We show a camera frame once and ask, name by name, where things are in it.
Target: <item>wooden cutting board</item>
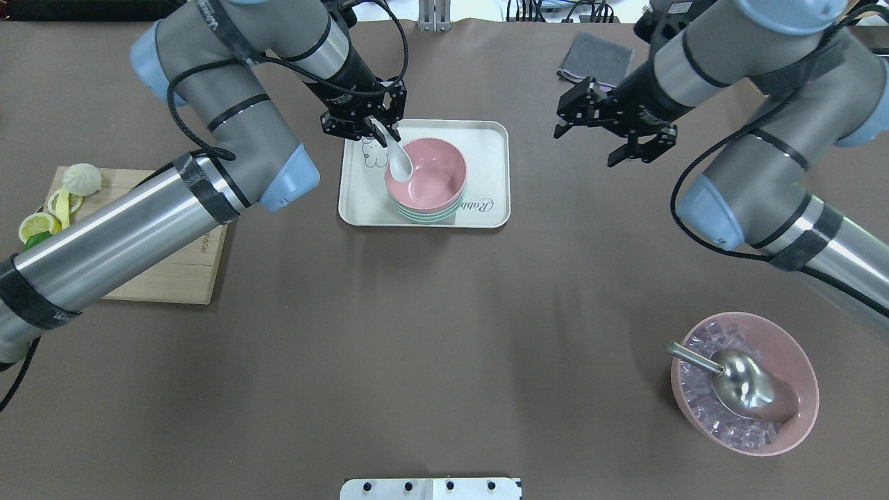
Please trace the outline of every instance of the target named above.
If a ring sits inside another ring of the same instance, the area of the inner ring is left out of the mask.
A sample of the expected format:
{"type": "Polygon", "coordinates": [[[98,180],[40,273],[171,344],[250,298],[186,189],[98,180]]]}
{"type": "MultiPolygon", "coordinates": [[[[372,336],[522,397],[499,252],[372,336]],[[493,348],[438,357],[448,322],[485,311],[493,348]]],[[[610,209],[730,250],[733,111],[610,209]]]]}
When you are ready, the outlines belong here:
{"type": "MultiPolygon", "coordinates": [[[[61,188],[62,175],[66,169],[66,166],[60,166],[56,171],[52,186],[46,194],[47,199],[61,188]]],[[[102,174],[102,188],[86,197],[84,205],[71,215],[72,224],[120,198],[151,174],[148,170],[117,168],[100,168],[99,171],[102,174]]],[[[210,303],[227,228],[228,226],[217,226],[124,283],[117,290],[105,295],[104,298],[122,301],[210,303]]]]}

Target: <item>pink bowl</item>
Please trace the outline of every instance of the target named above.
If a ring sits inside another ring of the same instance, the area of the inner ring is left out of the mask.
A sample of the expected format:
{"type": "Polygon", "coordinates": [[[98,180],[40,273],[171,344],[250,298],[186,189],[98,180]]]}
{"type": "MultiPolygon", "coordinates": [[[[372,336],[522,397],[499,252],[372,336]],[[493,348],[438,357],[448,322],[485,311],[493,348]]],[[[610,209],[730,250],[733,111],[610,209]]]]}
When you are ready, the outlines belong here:
{"type": "Polygon", "coordinates": [[[424,137],[404,145],[413,162],[407,182],[398,182],[386,165],[386,190],[404,208],[434,214],[453,205],[466,187],[466,159],[448,141],[424,137]]]}
{"type": "Polygon", "coordinates": [[[815,379],[812,363],[809,362],[809,358],[805,355],[803,348],[799,346],[797,341],[793,340],[790,334],[772,321],[748,312],[723,312],[710,316],[692,328],[692,331],[683,338],[681,343],[685,345],[688,337],[695,330],[713,320],[718,321],[723,326],[737,325],[744,332],[747,339],[753,344],[753,347],[763,353],[764,359],[760,366],[789,383],[790,387],[799,396],[799,411],[796,416],[793,416],[781,425],[775,441],[762,446],[758,450],[733,448],[704,430],[701,423],[694,418],[692,410],[689,408],[688,403],[685,402],[685,396],[682,393],[679,360],[673,358],[673,366],[670,369],[670,381],[673,385],[673,396],[676,398],[679,408],[682,409],[683,415],[692,423],[695,429],[711,440],[744,455],[774,456],[796,448],[815,426],[815,418],[818,416],[818,407],[820,405],[818,381],[815,379]]]}

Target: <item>blue joint cap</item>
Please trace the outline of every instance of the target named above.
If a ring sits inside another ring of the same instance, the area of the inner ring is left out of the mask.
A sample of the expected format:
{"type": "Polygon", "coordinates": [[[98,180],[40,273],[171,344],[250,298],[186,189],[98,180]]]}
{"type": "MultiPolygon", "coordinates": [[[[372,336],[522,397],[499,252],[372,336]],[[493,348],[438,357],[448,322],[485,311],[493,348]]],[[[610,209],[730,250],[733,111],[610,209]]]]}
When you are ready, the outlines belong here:
{"type": "Polygon", "coordinates": [[[744,242],[744,231],[732,208],[704,175],[698,175],[692,187],[679,200],[676,213],[683,222],[723,250],[733,250],[744,242]]]}
{"type": "Polygon", "coordinates": [[[741,12],[763,28],[785,35],[812,35],[843,13],[846,0],[734,0],[741,12]]]}
{"type": "MultiPolygon", "coordinates": [[[[155,21],[151,28],[136,40],[130,49],[130,64],[136,71],[136,76],[142,83],[151,89],[151,92],[163,102],[166,102],[167,87],[170,86],[170,80],[164,74],[161,67],[160,57],[157,56],[157,25],[161,21],[155,21]]],[[[176,106],[185,106],[188,104],[178,94],[172,95],[173,103],[176,106]]]]}
{"type": "Polygon", "coordinates": [[[880,98],[880,102],[877,103],[874,112],[858,127],[858,130],[837,141],[837,146],[844,148],[861,146],[866,142],[873,141],[878,133],[889,130],[889,62],[884,60],[883,68],[885,69],[883,97],[880,98]]]}
{"type": "Polygon", "coordinates": [[[305,146],[300,144],[287,158],[266,192],[262,193],[260,205],[273,214],[311,191],[320,180],[321,175],[312,158],[308,157],[305,146]]]}

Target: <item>brown table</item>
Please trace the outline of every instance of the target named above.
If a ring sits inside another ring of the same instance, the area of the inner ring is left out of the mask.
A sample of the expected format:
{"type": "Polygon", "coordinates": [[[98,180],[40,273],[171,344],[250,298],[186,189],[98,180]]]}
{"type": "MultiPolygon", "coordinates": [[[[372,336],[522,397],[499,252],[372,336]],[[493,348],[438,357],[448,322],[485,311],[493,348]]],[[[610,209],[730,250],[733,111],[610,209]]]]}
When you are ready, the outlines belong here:
{"type": "MultiPolygon", "coordinates": [[[[681,169],[759,102],[746,83],[684,117],[658,162],[608,169],[609,133],[551,138],[569,86],[555,70],[579,29],[641,62],[630,26],[406,24],[406,116],[509,130],[509,222],[346,224],[342,141],[321,134],[296,77],[261,68],[320,186],[233,226],[209,306],[101,302],[46,335],[0,419],[0,497],[320,500],[346,478],[500,474],[521,477],[526,498],[885,498],[885,336],[670,219],[681,169]],[[664,343],[725,310],[778,323],[814,365],[821,413],[788,454],[721,448],[673,400],[664,343]]],[[[193,149],[129,68],[147,27],[0,28],[0,254],[19,251],[19,220],[56,166],[152,170],[193,149]]],[[[354,38],[395,74],[393,26],[354,38]]],[[[833,150],[808,180],[883,239],[887,153],[886,135],[833,150]]]]}

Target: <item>gray cloth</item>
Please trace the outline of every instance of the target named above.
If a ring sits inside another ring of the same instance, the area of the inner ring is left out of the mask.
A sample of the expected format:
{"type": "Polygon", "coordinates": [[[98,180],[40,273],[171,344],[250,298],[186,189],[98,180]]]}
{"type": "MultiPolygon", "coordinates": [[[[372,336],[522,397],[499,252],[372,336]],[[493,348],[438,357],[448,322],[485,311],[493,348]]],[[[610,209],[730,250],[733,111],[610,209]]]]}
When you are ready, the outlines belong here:
{"type": "Polygon", "coordinates": [[[577,83],[593,77],[602,85],[617,86],[629,72],[634,50],[581,31],[556,71],[577,83]]]}

